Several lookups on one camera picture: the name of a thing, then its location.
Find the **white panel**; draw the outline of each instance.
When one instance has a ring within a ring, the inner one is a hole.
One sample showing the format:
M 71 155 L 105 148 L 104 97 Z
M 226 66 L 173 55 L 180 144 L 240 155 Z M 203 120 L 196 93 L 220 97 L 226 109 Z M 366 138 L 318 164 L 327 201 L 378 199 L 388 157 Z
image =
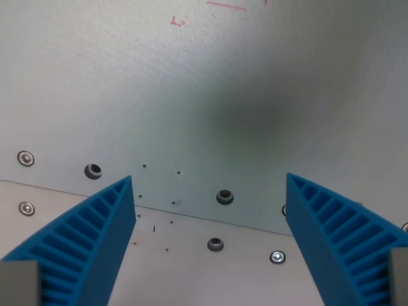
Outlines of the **white panel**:
M 84 199 L 10 182 L 0 182 L 0 194 L 0 258 Z M 36 213 L 23 216 L 21 201 L 32 203 Z M 142 207 L 136 211 L 140 217 L 109 306 L 323 306 L 293 237 Z M 214 237 L 225 244 L 221 252 L 207 249 Z M 270 262 L 275 250 L 286 253 L 285 263 Z
M 222 2 L 1 1 L 1 178 L 290 234 L 291 171 L 403 224 L 408 2 Z

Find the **red line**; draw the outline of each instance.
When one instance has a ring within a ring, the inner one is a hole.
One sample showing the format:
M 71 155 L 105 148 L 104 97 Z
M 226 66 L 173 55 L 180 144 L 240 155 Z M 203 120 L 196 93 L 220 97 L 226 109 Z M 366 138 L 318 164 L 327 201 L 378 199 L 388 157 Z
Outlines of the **red line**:
M 234 8 L 236 10 L 242 10 L 244 12 L 247 12 L 246 8 L 243 8 L 241 6 L 235 6 L 235 5 L 229 5 L 229 4 L 222 4 L 222 3 L 218 3 L 218 2 L 212 2 L 212 1 L 207 1 L 206 4 L 213 4 L 213 5 L 218 5 L 218 6 L 223 6 L 225 8 Z

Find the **silver screw head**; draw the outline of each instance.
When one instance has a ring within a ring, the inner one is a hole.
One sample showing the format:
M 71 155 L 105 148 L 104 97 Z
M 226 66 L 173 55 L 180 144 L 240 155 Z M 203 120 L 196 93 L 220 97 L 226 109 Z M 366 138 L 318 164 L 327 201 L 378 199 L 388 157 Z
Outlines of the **silver screw head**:
M 281 264 L 285 262 L 286 255 L 282 251 L 274 251 L 271 253 L 269 259 L 272 263 Z
M 25 167 L 30 167 L 34 164 L 34 156 L 28 151 L 20 151 L 17 154 L 17 159 Z
M 34 205 L 29 202 L 21 202 L 18 206 L 18 210 L 26 216 L 34 215 L 36 211 Z

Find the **blue ribbed pad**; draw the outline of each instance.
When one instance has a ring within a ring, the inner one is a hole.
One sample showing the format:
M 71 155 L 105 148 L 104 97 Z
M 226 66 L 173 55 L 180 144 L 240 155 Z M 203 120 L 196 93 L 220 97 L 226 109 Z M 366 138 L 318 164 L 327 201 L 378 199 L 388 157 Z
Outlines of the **blue ribbed pad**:
M 107 305 L 135 222 L 132 180 L 126 177 L 50 222 L 2 260 L 38 261 L 42 305 Z
M 389 305 L 388 255 L 408 234 L 360 204 L 288 173 L 286 220 L 327 306 Z

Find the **gray gripper base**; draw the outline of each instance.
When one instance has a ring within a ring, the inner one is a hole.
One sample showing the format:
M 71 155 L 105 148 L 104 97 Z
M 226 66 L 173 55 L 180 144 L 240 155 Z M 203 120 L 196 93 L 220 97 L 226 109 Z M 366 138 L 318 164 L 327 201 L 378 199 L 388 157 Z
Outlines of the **gray gripper base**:
M 41 305 L 40 271 L 36 261 L 0 261 L 0 305 Z

